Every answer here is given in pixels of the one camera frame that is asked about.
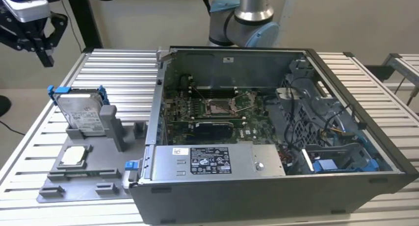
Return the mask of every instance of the hard drive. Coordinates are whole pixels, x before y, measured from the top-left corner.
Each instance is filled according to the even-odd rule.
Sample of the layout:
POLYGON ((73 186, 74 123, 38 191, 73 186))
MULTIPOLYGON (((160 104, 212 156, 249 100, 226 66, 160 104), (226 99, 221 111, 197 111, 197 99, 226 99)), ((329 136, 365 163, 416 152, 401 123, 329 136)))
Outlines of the hard drive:
POLYGON ((105 89, 72 89, 58 87, 49 89, 49 97, 58 106, 69 127, 78 129, 84 136, 105 135, 98 117, 102 105, 108 105, 105 89))

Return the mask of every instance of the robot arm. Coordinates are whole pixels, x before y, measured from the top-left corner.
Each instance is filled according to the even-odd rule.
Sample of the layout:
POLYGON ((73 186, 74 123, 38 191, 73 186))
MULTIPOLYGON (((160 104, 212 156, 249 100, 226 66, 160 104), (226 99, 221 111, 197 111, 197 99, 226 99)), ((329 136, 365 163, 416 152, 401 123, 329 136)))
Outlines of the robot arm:
POLYGON ((49 10, 54 1, 0 0, 0 42, 14 50, 34 52, 43 67, 53 66, 52 50, 68 25, 68 17, 49 10), (54 30, 45 36, 47 18, 54 30))
POLYGON ((278 24, 272 22, 268 0, 213 0, 209 42, 212 46, 262 47, 274 45, 278 24))

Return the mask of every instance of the slotted aluminum surface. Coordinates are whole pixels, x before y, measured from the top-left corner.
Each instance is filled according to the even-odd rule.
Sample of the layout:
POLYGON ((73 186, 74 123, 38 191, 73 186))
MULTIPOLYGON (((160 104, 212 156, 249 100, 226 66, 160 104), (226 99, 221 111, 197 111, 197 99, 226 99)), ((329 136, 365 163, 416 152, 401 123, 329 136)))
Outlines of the slotted aluminum surface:
POLYGON ((392 66, 405 79, 419 87, 419 54, 389 54, 384 64, 392 66))
MULTIPOLYGON (((62 85, 97 87, 102 84, 109 92, 109 100, 117 106, 117 116, 126 123, 146 120, 152 78, 156 73, 154 57, 154 51, 94 50, 92 54, 81 56, 72 70, 76 78, 62 85)), ((341 53, 321 53, 320 57, 348 86, 394 145, 419 168, 417 117, 388 93, 354 58, 348 58, 341 53)), ((64 118, 56 108, 50 109, 49 103, 0 172, 0 177, 5 176, 0 186, 0 225, 142 225, 130 199, 45 204, 35 202, 37 189, 42 185, 65 138, 64 118)), ((377 196, 349 215, 204 225, 416 226, 419 181, 396 194, 377 196)))

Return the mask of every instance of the open computer chassis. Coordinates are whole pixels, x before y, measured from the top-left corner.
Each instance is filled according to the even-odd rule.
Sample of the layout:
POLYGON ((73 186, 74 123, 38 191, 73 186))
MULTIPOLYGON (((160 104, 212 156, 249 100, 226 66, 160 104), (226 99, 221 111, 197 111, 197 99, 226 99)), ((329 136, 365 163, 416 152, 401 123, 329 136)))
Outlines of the open computer chassis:
POLYGON ((313 50, 161 55, 129 186, 146 223, 349 213, 416 177, 313 50))

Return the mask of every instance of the warning label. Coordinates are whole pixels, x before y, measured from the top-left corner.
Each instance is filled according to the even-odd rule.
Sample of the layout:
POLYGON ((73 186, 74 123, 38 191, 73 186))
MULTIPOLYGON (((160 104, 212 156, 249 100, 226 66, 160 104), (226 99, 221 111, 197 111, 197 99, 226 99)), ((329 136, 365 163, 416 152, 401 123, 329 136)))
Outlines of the warning label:
POLYGON ((228 148, 190 148, 190 173, 230 174, 228 148))
POLYGON ((82 111, 70 112, 70 117, 81 132, 102 131, 104 126, 100 121, 97 112, 82 111))

